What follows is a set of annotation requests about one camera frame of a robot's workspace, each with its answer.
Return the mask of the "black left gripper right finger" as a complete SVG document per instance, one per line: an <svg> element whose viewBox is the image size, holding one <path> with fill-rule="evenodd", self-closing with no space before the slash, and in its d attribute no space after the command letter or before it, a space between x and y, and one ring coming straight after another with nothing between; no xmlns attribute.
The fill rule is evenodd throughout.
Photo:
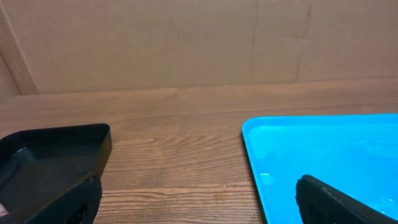
<svg viewBox="0 0 398 224"><path fill-rule="evenodd" d="M295 191L303 224L397 224L311 175L303 175Z"/></svg>

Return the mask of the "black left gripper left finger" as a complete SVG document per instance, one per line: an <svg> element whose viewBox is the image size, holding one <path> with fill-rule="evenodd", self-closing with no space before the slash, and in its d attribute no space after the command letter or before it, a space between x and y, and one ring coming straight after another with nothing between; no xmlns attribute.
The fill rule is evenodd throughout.
<svg viewBox="0 0 398 224"><path fill-rule="evenodd" d="M82 180L47 204L10 211L1 217L1 224L93 224L101 198L101 180L94 176Z"/></svg>

